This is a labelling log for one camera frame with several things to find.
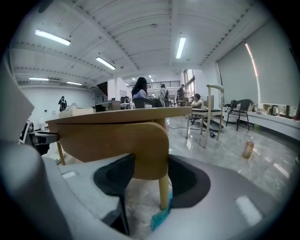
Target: ceiling light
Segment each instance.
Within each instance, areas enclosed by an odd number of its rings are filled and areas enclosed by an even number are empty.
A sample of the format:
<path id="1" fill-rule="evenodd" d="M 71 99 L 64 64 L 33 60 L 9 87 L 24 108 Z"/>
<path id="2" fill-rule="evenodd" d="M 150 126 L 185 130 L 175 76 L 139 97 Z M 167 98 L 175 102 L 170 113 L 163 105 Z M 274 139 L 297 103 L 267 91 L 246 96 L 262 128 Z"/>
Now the ceiling light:
<path id="1" fill-rule="evenodd" d="M 183 47 L 184 47 L 184 44 L 186 43 L 186 38 L 185 37 L 182 37 L 180 39 L 180 42 L 179 42 L 179 46 L 178 46 L 178 51 L 177 51 L 177 55 L 176 55 L 176 58 L 179 59 L 181 58 L 181 54 L 182 54 L 182 51 L 183 51 Z"/>
<path id="2" fill-rule="evenodd" d="M 77 82 L 67 82 L 69 84 L 74 84 L 74 85 L 79 85 L 79 86 L 82 86 L 83 84 L 82 83 L 77 83 Z"/>
<path id="3" fill-rule="evenodd" d="M 38 35 L 38 36 L 41 36 L 41 37 L 44 37 L 44 38 L 47 38 L 47 39 L 51 39 L 53 41 L 56 41 L 56 42 L 59 42 L 59 43 L 62 43 L 64 45 L 67 45 L 69 46 L 71 41 L 69 40 L 65 40 L 61 37 L 58 37 L 58 36 L 55 36 L 55 35 L 52 35 L 50 33 L 47 33 L 47 32 L 44 32 L 44 31 L 41 31 L 39 29 L 36 29 L 35 32 L 34 32 L 35 35 Z"/>
<path id="4" fill-rule="evenodd" d="M 97 57 L 96 60 L 99 61 L 99 62 L 101 62 L 101 63 L 103 63 L 105 66 L 109 67 L 112 70 L 116 69 L 112 64 L 108 63 L 107 61 L 103 60 L 100 57 Z"/>
<path id="5" fill-rule="evenodd" d="M 38 78 L 38 77 L 30 77 L 29 80 L 39 80 L 39 81 L 48 81 L 48 78 Z"/>

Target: woman with long black hair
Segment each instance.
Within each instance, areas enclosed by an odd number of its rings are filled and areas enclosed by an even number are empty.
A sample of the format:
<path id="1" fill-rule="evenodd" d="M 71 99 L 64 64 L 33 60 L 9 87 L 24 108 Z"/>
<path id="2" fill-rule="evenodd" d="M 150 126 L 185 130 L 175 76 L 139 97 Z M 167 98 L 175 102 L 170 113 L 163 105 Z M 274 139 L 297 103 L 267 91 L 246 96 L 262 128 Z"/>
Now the woman with long black hair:
<path id="1" fill-rule="evenodd" d="M 139 77 L 136 81 L 135 86 L 132 89 L 132 98 L 148 98 L 147 93 L 147 80 L 144 77 Z M 153 99 L 152 100 L 155 103 L 154 107 L 162 107 L 159 99 Z M 149 105 L 145 103 L 145 108 L 152 107 L 152 105 Z"/>
<path id="2" fill-rule="evenodd" d="M 148 98 L 147 80 L 144 77 L 139 77 L 132 89 L 132 98 Z"/>

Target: blue cloth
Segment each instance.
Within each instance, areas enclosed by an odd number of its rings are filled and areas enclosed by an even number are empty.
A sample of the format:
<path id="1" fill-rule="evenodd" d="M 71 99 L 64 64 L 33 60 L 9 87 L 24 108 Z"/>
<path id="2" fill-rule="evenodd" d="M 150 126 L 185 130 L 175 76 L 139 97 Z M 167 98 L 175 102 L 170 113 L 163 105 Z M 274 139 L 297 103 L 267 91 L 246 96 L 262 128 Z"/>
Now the blue cloth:
<path id="1" fill-rule="evenodd" d="M 173 194 L 172 194 L 172 191 L 171 191 L 169 193 L 169 206 L 168 206 L 168 208 L 163 210 L 162 212 L 152 216 L 151 222 L 150 222 L 150 227 L 151 227 L 152 231 L 157 229 L 163 223 L 163 221 L 167 218 L 167 216 L 169 215 L 172 198 L 173 198 Z"/>

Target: black bag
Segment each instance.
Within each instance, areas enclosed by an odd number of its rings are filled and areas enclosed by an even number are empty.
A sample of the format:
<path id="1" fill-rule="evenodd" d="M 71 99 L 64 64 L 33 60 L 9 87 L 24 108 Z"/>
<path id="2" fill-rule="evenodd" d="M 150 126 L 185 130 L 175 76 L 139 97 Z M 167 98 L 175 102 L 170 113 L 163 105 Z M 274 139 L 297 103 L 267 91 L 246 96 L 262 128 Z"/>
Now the black bag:
<path id="1" fill-rule="evenodd" d="M 66 101 L 65 100 L 61 101 L 61 103 L 60 103 L 60 109 L 61 109 L 61 111 L 64 111 L 66 109 L 66 107 L 67 107 Z"/>

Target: person in black clothes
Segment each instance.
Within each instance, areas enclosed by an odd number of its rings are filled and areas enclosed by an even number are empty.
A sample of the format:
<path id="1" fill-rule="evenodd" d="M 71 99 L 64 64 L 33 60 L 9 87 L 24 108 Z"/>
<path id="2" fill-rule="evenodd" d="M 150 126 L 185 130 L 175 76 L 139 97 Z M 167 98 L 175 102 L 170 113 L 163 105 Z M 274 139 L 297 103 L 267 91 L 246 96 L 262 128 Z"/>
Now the person in black clothes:
<path id="1" fill-rule="evenodd" d="M 65 100 L 65 97 L 62 96 L 60 101 L 58 102 L 58 105 L 60 105 L 60 112 L 64 111 L 67 107 L 67 101 Z"/>
<path id="2" fill-rule="evenodd" d="M 177 90 L 177 97 L 184 97 L 184 90 L 183 90 L 183 88 L 184 88 L 184 84 L 183 85 L 181 85 L 181 87 Z"/>

